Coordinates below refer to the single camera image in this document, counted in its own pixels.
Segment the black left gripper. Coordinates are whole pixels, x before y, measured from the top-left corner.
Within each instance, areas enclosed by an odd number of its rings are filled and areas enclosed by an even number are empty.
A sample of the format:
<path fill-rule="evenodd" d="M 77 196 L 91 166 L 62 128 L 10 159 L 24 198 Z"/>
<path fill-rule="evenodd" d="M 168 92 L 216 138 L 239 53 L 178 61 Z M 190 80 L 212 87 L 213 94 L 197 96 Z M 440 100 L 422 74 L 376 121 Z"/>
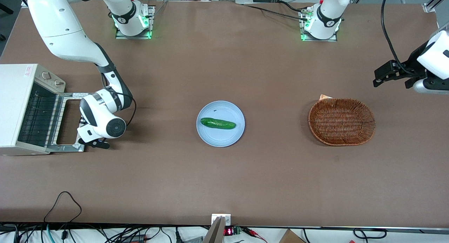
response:
<path fill-rule="evenodd" d="M 417 61 L 417 58 L 424 52 L 427 43 L 423 43 L 417 49 L 412 51 L 409 55 L 407 61 L 402 63 L 406 77 L 409 77 L 409 80 L 404 82 L 405 87 L 407 89 L 412 88 L 415 84 L 417 84 L 418 89 L 428 89 L 428 78 L 429 72 L 428 69 L 425 68 L 422 64 Z M 399 66 L 397 61 L 390 60 L 385 64 L 380 66 L 375 70 L 375 79 L 373 80 L 373 86 L 376 88 L 383 83 L 388 81 L 395 81 L 402 79 L 402 75 L 399 74 Z"/>

